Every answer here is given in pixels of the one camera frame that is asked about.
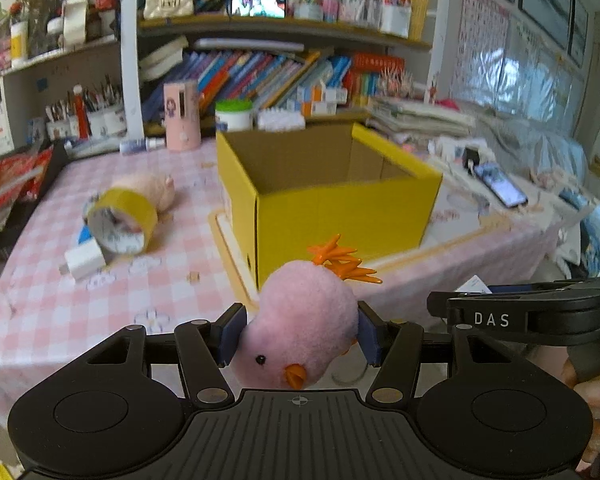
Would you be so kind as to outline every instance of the orange beak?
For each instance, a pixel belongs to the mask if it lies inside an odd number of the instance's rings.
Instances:
[[[293,390],[302,390],[306,381],[306,370],[302,365],[289,365],[285,368],[285,379]]]

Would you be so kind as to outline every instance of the black phone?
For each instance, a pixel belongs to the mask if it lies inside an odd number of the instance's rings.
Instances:
[[[526,205],[528,197],[522,192],[496,162],[487,162],[474,167],[475,176],[491,189],[505,207]]]
[[[284,18],[286,0],[231,0],[231,13],[234,16]]]

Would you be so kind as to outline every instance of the silver screw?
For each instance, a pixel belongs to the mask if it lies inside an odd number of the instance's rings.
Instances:
[[[378,388],[371,396],[377,402],[382,402],[383,404],[394,404],[404,397],[402,392],[395,388]]]
[[[205,388],[198,392],[198,400],[207,404],[217,404],[229,397],[229,394],[222,388]]]

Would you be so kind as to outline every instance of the yellow cardboard box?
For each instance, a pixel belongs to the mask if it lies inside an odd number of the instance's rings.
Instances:
[[[216,139],[225,209],[258,289],[336,234],[365,260],[419,246],[442,182],[360,124]]]

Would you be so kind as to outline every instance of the white jar with green lid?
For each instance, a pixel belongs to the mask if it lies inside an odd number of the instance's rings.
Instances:
[[[253,130],[253,105],[247,99],[225,99],[216,103],[216,132]]]

